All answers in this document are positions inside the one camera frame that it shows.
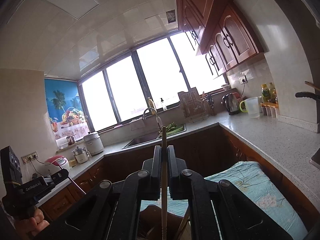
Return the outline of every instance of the faucet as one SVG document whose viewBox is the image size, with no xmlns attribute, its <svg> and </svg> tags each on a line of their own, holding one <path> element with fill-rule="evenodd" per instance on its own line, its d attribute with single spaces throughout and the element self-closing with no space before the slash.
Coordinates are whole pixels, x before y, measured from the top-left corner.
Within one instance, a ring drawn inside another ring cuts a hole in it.
<svg viewBox="0 0 320 240">
<path fill-rule="evenodd" d="M 142 115 L 142 119 L 143 119 L 143 120 L 146 119 L 146 111 L 147 111 L 148 109 L 154 110 L 154 111 L 156 112 L 156 120 L 157 120 L 157 123 L 158 123 L 159 128 L 161 129 L 162 126 L 163 126 L 163 124 L 162 124 L 162 121 L 161 121 L 160 117 L 159 117 L 158 114 L 157 114 L 157 110 L 156 110 L 156 109 L 154 109 L 154 108 L 152 108 L 152 107 L 148 107 L 146 110 L 144 110 L 143 115 Z"/>
</svg>

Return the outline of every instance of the blue floral cloth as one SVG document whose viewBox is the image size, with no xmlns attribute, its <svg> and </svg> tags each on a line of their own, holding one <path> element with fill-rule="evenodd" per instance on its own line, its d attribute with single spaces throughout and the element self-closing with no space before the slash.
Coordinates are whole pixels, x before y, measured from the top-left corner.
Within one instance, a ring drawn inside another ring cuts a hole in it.
<svg viewBox="0 0 320 240">
<path fill-rule="evenodd" d="M 307 230 L 300 217 L 276 186 L 263 173 L 259 163 L 238 162 L 231 168 L 205 179 L 215 182 L 222 179 L 229 180 L 278 225 L 286 230 L 294 240 L 302 240 L 306 236 Z M 167 198 L 168 212 L 183 216 L 188 207 L 188 200 L 172 200 L 169 189 Z M 144 210 L 150 204 L 161 207 L 161 199 L 158 201 L 143 200 L 140 210 Z"/>
</svg>

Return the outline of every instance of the human hand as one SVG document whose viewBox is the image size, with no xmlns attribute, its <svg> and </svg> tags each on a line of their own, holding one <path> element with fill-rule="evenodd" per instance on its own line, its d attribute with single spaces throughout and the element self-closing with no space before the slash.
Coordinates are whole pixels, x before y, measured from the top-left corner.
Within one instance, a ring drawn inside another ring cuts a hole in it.
<svg viewBox="0 0 320 240">
<path fill-rule="evenodd" d="M 14 226 L 18 235 L 23 239 L 29 239 L 27 233 L 31 232 L 33 236 L 37 235 L 49 225 L 47 220 L 44 220 L 44 215 L 40 209 L 36 209 L 33 217 L 24 220 L 16 220 Z"/>
</svg>

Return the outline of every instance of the yellow bottle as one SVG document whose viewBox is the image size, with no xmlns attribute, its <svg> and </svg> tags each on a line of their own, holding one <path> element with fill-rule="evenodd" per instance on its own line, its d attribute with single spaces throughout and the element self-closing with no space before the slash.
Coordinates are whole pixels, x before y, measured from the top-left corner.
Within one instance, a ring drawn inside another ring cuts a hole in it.
<svg viewBox="0 0 320 240">
<path fill-rule="evenodd" d="M 148 98 L 148 104 L 149 104 L 149 107 L 152 107 L 152 108 L 156 109 L 155 103 L 152 101 L 151 98 Z M 155 110 L 151 110 L 151 113 L 152 114 L 156 114 L 156 111 Z"/>
</svg>

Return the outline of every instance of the countertop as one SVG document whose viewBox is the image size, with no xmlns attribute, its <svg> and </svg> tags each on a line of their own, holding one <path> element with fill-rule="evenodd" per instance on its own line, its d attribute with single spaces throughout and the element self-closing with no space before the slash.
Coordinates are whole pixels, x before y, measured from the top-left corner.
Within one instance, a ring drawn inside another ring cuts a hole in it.
<svg viewBox="0 0 320 240">
<path fill-rule="evenodd" d="M 227 112 L 223 112 L 198 122 L 186 123 L 186 131 L 172 135 L 167 140 L 184 137 L 217 125 L 231 132 L 275 166 L 320 211 L 320 170 L 309 163 L 310 158 L 320 149 L 320 134 L 279 122 L 272 117 L 262 115 L 259 118 L 250 119 L 245 113 L 230 116 Z M 161 139 L 122 149 L 130 141 L 105 146 L 102 153 L 71 168 L 70 177 L 78 178 L 106 155 L 156 145 Z M 64 180 L 42 198 L 37 206 L 46 202 L 68 184 L 70 181 Z"/>
</svg>

